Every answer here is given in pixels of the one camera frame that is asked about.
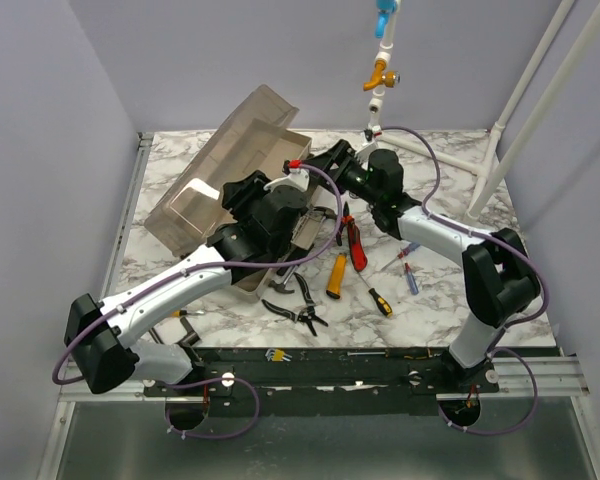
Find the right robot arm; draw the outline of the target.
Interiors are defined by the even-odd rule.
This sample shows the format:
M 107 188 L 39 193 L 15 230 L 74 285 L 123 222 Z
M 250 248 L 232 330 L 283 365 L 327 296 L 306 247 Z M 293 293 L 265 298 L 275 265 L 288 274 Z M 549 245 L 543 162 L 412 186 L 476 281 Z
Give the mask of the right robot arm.
M 372 152 L 363 167 L 350 144 L 340 140 L 305 163 L 328 175 L 340 195 L 351 193 L 366 202 L 381 232 L 418 243 L 461 267 L 469 315 L 442 354 L 439 371 L 447 389 L 465 390 L 506 322 L 540 296 L 540 280 L 520 236 L 509 228 L 472 230 L 434 215 L 404 190 L 404 170 L 392 150 Z

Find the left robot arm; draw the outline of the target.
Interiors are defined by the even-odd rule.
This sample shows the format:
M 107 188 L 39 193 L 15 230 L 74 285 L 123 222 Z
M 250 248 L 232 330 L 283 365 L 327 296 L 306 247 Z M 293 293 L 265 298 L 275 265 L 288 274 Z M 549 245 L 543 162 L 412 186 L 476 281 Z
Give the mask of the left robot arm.
M 278 268 L 308 210 L 309 184 L 308 170 L 298 163 L 275 180 L 257 170 L 228 182 L 221 204 L 232 222 L 185 259 L 128 293 L 76 299 L 65 344 L 89 390 L 102 394 L 129 380 L 141 363 L 137 341 L 168 314 L 259 270 Z

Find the taupe plastic tool box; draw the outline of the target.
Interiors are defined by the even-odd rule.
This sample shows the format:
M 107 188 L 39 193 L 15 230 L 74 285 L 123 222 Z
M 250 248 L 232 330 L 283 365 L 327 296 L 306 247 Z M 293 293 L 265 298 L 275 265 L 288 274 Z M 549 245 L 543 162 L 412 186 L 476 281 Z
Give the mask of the taupe plastic tool box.
M 176 257 L 200 246 L 226 261 L 290 258 L 315 187 L 306 169 L 309 139 L 289 130 L 298 110 L 267 85 L 227 117 L 158 201 L 147 230 Z

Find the black handled claw hammer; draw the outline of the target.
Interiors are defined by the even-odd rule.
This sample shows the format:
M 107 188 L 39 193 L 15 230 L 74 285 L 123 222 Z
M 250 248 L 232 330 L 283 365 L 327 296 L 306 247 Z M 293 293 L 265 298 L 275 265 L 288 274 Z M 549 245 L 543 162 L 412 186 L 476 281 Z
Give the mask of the black handled claw hammer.
M 301 218 L 291 242 L 291 250 L 286 261 L 294 261 L 305 258 L 314 246 L 322 224 L 325 220 L 335 220 L 336 213 L 327 207 L 314 207 L 309 213 Z M 269 282 L 269 287 L 281 294 L 292 294 L 293 289 L 287 287 L 293 272 L 297 266 L 279 268 L 276 277 Z

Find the small blue clear screwdriver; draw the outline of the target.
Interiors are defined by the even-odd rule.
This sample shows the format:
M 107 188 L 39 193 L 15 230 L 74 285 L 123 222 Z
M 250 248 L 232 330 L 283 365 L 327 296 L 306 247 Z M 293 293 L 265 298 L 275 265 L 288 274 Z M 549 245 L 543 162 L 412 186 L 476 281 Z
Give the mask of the small blue clear screwdriver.
M 406 278 L 406 281 L 409 286 L 409 290 L 410 290 L 411 294 L 418 295 L 419 287 L 417 285 L 417 281 L 415 279 L 414 273 L 408 262 L 404 263 L 404 274 L 405 274 L 405 278 Z

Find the orange black utility knife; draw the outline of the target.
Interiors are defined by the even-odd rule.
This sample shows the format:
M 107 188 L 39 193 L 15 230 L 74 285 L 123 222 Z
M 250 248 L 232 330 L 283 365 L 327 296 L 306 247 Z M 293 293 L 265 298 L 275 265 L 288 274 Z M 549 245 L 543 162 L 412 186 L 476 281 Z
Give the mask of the orange black utility knife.
M 341 298 L 341 284 L 344 278 L 346 264 L 347 256 L 345 254 L 339 254 L 336 257 L 325 289 L 326 295 L 331 299 L 338 300 Z

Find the red black utility knife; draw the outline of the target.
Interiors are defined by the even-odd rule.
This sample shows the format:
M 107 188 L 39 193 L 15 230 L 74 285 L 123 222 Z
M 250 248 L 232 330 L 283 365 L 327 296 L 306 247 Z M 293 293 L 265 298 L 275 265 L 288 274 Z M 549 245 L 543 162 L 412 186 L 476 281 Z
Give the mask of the red black utility knife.
M 362 272 L 368 265 L 368 259 L 362 246 L 359 227 L 354 220 L 349 220 L 346 229 L 353 268 L 356 272 Z

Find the orange black needle-nose pliers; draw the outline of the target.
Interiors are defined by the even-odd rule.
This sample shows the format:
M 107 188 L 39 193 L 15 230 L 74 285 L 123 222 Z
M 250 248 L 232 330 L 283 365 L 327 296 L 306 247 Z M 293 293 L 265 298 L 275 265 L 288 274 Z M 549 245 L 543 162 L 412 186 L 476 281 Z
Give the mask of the orange black needle-nose pliers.
M 343 240 L 342 240 L 343 231 L 345 229 L 349 228 L 349 224 L 352 223 L 353 221 L 354 221 L 354 219 L 350 214 L 349 204 L 347 202 L 344 202 L 341 222 L 340 222 L 340 225 L 338 227 L 336 237 L 335 237 L 336 244 L 339 247 L 341 247 L 343 245 Z

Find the yellow black screwdriver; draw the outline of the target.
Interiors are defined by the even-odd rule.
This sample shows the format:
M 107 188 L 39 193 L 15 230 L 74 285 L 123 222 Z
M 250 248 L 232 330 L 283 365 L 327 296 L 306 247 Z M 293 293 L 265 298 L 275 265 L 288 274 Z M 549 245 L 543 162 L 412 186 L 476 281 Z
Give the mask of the yellow black screwdriver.
M 358 276 L 364 284 L 367 293 L 374 301 L 374 304 L 377 310 L 380 312 L 380 314 L 386 318 L 391 318 L 393 315 L 393 309 L 389 302 L 385 299 L 385 297 L 382 296 L 375 288 L 375 284 L 372 282 L 373 275 L 364 272 L 359 272 Z

